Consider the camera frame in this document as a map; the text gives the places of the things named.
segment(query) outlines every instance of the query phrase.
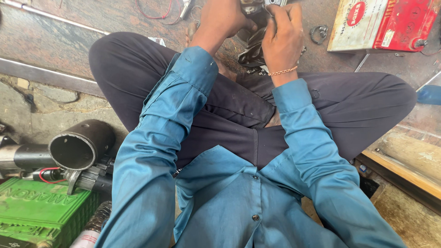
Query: hand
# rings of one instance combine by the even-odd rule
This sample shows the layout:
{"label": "hand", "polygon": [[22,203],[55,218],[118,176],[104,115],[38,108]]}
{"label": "hand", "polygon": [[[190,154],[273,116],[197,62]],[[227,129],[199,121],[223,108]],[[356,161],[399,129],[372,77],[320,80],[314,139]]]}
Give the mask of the hand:
{"label": "hand", "polygon": [[208,0],[190,46],[198,45],[214,56],[224,40],[242,28],[256,31],[257,25],[243,15],[239,0]]}
{"label": "hand", "polygon": [[[262,41],[266,66],[270,73],[288,70],[297,65],[303,48],[302,8],[300,4],[284,7],[268,5],[274,18],[268,19],[268,26]],[[271,76],[278,87],[298,79],[297,71]]]}

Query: blue bottle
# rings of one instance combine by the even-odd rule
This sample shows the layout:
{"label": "blue bottle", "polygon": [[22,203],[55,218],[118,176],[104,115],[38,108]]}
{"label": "blue bottle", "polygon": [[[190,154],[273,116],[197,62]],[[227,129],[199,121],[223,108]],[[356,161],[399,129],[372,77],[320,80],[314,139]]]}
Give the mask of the blue bottle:
{"label": "blue bottle", "polygon": [[441,86],[426,85],[417,91],[417,102],[441,105]]}

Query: copper bracelet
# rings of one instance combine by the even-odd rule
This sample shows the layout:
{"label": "copper bracelet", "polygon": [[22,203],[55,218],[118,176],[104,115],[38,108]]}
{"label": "copper bracelet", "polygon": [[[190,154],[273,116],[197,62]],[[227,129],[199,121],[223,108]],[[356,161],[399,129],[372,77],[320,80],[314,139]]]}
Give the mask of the copper bracelet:
{"label": "copper bracelet", "polygon": [[288,69],[288,70],[278,71],[278,72],[275,72],[275,73],[268,73],[268,76],[279,75],[279,74],[282,74],[282,73],[293,71],[295,69],[297,69],[297,66],[295,66],[295,67],[293,67],[291,69]]}

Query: shirt sleeve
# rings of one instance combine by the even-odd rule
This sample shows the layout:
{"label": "shirt sleeve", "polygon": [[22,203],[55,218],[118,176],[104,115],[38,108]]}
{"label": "shirt sleeve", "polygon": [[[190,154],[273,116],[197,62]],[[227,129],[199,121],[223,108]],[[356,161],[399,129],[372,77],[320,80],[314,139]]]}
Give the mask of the shirt sleeve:
{"label": "shirt sleeve", "polygon": [[348,247],[405,247],[359,188],[355,167],[339,156],[331,131],[312,104],[306,82],[273,89],[294,166],[317,214]]}
{"label": "shirt sleeve", "polygon": [[200,47],[186,48],[177,56],[144,101],[139,125],[118,151],[113,210],[96,248],[169,246],[175,215],[176,152],[219,71]]}

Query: stone floor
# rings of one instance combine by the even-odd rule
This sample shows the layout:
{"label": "stone floor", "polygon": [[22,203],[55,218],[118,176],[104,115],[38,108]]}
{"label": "stone floor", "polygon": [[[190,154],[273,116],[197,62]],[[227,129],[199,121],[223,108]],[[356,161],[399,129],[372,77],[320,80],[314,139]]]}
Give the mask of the stone floor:
{"label": "stone floor", "polygon": [[108,123],[116,134],[115,155],[128,131],[100,97],[0,74],[0,123],[18,143],[47,144],[59,132],[87,119]]}

